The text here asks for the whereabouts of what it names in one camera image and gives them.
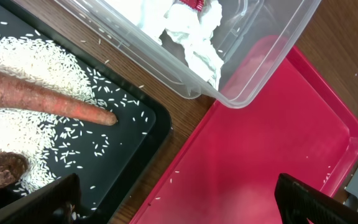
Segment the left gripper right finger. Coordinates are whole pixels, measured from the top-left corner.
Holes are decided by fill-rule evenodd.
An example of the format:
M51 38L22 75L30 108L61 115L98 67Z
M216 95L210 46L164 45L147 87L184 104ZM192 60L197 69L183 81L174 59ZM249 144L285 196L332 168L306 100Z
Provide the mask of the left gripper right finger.
M283 224L358 224L358 212L286 173L274 196Z

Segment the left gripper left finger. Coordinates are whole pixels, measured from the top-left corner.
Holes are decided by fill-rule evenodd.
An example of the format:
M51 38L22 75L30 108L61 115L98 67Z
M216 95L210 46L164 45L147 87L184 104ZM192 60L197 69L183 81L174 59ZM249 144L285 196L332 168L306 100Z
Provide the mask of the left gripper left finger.
M70 174L0 208L0 224L73 223L80 199L80 178Z

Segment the white rice pile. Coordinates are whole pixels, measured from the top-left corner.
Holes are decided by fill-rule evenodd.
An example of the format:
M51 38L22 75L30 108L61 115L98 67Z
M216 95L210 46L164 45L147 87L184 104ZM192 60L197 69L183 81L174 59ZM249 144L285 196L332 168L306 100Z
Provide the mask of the white rice pile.
M8 34L12 23L0 12L0 71L117 114L114 126L19 109L0 108L0 152L28 159L29 170L14 184L25 196L73 169L89 171L80 161L104 161L121 146L138 144L152 127L152 112L36 30Z

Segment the red snack wrapper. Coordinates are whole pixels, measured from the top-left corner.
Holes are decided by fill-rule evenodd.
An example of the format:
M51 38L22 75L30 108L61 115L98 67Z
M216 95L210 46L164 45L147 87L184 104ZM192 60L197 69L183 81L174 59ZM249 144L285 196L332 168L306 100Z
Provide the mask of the red snack wrapper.
M182 3L186 4L190 8L201 12L204 6L204 0L180 0Z

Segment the brown mushroom piece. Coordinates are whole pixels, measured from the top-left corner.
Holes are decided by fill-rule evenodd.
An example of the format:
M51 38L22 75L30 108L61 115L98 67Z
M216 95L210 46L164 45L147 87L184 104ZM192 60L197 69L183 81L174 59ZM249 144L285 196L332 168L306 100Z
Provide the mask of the brown mushroom piece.
M23 155L0 152L0 189L17 182L28 168L28 160Z

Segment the orange carrot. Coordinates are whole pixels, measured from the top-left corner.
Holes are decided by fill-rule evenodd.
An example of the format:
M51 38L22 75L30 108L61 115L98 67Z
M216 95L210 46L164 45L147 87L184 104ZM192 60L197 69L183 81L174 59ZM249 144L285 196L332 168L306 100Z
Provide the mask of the orange carrot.
M105 126L117 123L114 113L0 72L0 108L55 114Z

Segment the white napkin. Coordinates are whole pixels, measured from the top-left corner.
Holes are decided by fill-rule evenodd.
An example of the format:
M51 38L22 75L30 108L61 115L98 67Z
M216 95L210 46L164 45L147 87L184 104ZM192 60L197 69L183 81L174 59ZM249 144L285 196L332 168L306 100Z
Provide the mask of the white napkin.
M188 67L214 89L219 88L224 61L211 43L223 17L223 7L218 0L204 1L201 12L176 0L110 0L107 3L159 45L162 45L160 36L166 32L174 43L184 48Z

